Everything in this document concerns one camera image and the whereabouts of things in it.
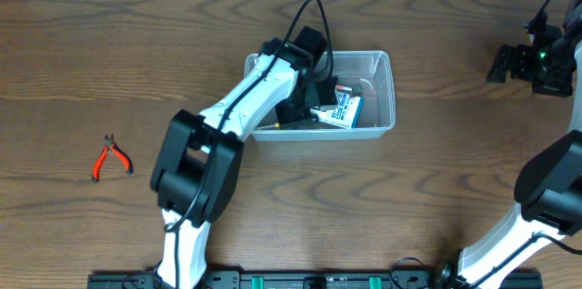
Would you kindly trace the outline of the small claw hammer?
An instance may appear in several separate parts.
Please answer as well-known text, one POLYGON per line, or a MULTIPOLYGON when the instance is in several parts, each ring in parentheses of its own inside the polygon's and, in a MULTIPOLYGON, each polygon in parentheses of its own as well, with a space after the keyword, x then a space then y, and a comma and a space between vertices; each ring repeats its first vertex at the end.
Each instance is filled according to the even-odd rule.
POLYGON ((337 85, 336 90, 351 96, 360 96, 363 93, 361 84, 355 84, 353 86, 337 85))

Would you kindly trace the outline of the black yellow screwdriver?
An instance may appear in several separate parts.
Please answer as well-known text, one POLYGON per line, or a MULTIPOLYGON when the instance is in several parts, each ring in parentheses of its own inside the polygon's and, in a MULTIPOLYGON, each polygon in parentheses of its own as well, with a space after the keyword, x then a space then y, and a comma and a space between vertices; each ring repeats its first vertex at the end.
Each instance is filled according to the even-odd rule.
POLYGON ((274 129, 280 129, 281 124, 280 123, 272 123, 270 125, 260 125, 257 126, 255 128, 255 130, 257 131, 261 131, 261 130, 274 130, 274 129))

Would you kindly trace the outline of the white and teal box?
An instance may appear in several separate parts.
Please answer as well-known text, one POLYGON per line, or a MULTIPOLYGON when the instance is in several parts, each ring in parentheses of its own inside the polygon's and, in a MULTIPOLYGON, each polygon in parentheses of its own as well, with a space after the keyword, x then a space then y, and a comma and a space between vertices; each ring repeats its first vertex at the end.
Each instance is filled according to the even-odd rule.
POLYGON ((320 111, 312 108, 311 112, 317 116, 319 122, 340 128, 351 129, 356 128, 363 103, 364 98, 361 96, 339 93, 339 100, 336 109, 320 111))

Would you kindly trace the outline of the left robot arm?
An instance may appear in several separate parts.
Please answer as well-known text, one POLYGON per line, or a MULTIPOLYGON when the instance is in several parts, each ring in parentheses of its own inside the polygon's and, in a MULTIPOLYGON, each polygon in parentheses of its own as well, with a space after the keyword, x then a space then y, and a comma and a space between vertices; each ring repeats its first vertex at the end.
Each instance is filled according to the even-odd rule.
POLYGON ((156 268, 163 288, 195 288, 206 272, 210 225, 236 189, 247 137, 270 113, 283 128, 313 124, 313 109, 335 108, 328 32, 303 27, 295 40, 263 43, 250 73, 218 103, 170 121, 150 186, 165 222, 156 268))

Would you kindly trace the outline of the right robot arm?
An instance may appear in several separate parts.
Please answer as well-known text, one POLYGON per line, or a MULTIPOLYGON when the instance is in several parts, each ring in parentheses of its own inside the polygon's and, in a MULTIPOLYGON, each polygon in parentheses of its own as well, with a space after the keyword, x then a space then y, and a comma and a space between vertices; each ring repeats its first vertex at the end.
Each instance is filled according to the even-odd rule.
POLYGON ((569 0, 562 26, 539 10, 526 24, 530 45, 503 45, 487 74, 529 82, 539 95, 574 97, 567 133, 529 160, 514 187, 512 207, 480 240, 436 274, 440 288, 499 288, 549 244, 561 246, 581 229, 581 0, 569 0))

